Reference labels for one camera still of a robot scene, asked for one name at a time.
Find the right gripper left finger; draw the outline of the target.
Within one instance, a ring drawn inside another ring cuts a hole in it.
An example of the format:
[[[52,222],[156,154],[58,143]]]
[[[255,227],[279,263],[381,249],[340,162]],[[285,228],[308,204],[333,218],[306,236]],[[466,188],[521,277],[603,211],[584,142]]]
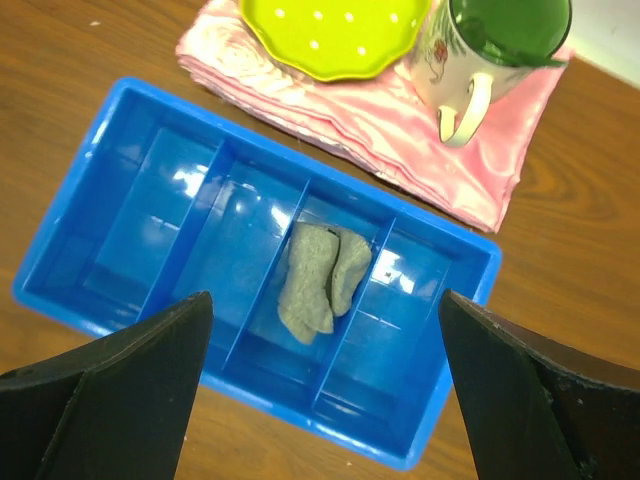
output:
[[[212,325],[198,292],[2,374],[2,478],[173,478]]]

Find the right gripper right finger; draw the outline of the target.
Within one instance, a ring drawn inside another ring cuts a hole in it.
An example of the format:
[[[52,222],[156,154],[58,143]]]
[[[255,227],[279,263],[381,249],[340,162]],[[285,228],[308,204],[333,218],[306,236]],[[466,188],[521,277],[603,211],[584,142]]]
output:
[[[439,322],[481,479],[636,479],[639,373],[452,290]]]

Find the blue plastic divided bin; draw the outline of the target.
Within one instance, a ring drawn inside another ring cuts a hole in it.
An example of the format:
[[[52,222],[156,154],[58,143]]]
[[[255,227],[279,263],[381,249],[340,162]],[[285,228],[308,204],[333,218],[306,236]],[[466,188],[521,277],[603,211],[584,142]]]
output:
[[[372,251],[351,309],[307,346],[277,314],[300,222],[352,230]],[[207,291],[204,385],[406,471],[452,387],[440,297],[486,303],[500,264],[490,240],[129,77],[95,117],[13,293],[101,337]]]

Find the grey sock black stripes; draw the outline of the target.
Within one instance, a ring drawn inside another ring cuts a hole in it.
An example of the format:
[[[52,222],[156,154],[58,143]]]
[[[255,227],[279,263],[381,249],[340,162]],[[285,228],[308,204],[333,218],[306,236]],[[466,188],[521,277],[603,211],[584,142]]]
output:
[[[292,232],[280,321],[300,343],[334,332],[334,320],[351,308],[373,253],[360,234],[337,226],[298,222]]]

